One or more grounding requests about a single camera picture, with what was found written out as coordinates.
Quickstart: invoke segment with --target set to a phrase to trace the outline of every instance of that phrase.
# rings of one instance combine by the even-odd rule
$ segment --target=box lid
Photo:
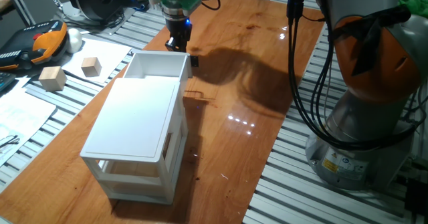
[[[178,82],[117,79],[80,155],[158,161],[178,90]]]

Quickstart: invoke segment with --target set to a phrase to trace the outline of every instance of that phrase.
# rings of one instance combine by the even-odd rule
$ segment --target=white box
[[[190,55],[136,53],[80,153],[112,199],[171,204],[187,139]]]

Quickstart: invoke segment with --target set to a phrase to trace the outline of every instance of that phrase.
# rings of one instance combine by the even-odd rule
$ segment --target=yellow label
[[[339,167],[337,164],[334,164],[333,162],[327,160],[326,158],[324,159],[322,166],[326,167],[327,169],[329,169],[330,171],[332,171],[334,173],[337,172],[337,168]]]

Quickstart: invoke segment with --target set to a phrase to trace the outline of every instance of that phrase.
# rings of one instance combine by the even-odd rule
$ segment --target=green part
[[[161,0],[164,5],[170,5],[169,3],[173,4],[179,4],[183,10],[190,11],[193,8],[197,7],[202,0],[178,0],[178,1],[171,1],[171,0]]]
[[[427,0],[399,0],[399,5],[406,5],[410,12],[428,19]]]
[[[202,0],[180,0],[181,8],[184,10],[192,10],[196,5],[199,5]]]

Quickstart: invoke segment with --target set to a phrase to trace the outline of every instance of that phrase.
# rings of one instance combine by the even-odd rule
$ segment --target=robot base
[[[399,122],[397,128],[407,124]],[[342,189],[385,189],[408,158],[413,135],[393,146],[366,152],[333,148],[312,134],[306,143],[306,158],[314,172]]]

